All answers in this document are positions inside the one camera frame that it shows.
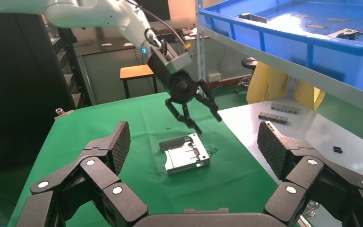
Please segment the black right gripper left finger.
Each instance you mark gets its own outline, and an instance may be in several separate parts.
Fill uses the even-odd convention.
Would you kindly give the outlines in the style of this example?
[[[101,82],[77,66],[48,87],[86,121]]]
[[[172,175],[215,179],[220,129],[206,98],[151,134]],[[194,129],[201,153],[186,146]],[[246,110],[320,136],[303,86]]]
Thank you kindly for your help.
[[[130,142],[125,121],[109,136],[88,142],[75,161],[31,186],[17,225],[64,227],[88,202],[112,227],[136,224],[147,215],[147,205],[119,177]]]

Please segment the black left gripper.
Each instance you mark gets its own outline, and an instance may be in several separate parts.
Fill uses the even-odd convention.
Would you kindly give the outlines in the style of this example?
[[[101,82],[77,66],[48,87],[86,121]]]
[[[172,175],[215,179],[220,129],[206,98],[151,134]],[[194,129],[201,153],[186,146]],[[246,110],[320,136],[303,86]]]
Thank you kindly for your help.
[[[198,135],[202,134],[202,130],[190,118],[187,106],[187,102],[195,96],[196,100],[209,108],[218,122],[222,121],[222,117],[218,113],[218,106],[215,103],[215,96],[204,80],[194,81],[186,70],[171,73],[157,55],[151,55],[147,64],[156,79],[162,83],[164,90],[170,95],[170,98],[166,99],[165,105],[176,120],[184,123],[189,129],[194,129]],[[173,102],[181,104],[183,114],[177,111]]]

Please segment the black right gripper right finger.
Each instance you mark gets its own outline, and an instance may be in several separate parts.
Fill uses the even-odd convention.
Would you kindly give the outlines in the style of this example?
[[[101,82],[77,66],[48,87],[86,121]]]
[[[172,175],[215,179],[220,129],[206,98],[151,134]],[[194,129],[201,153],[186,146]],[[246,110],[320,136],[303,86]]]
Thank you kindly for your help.
[[[266,214],[292,227],[314,201],[342,226],[363,227],[363,175],[327,160],[307,141],[283,135],[269,121],[259,125],[258,148],[281,182]]]

